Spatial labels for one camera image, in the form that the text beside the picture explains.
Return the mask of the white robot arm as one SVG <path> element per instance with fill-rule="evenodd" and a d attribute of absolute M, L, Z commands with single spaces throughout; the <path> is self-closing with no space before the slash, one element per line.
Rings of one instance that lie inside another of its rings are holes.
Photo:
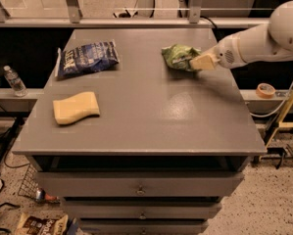
<path fill-rule="evenodd" d="M 228 35 L 189 61 L 194 70 L 217 65 L 235 69 L 255 62 L 293 61 L 293 1 L 278 6 L 269 21 Z"/>

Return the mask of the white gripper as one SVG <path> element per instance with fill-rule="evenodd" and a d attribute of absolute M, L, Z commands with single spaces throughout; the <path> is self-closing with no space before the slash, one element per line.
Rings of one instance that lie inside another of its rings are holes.
<path fill-rule="evenodd" d="M 242 59 L 237 36 L 227 36 L 211 49 L 212 54 L 204 54 L 192 59 L 190 67 L 196 71 L 211 71 L 216 65 L 227 69 L 240 68 L 246 65 Z"/>

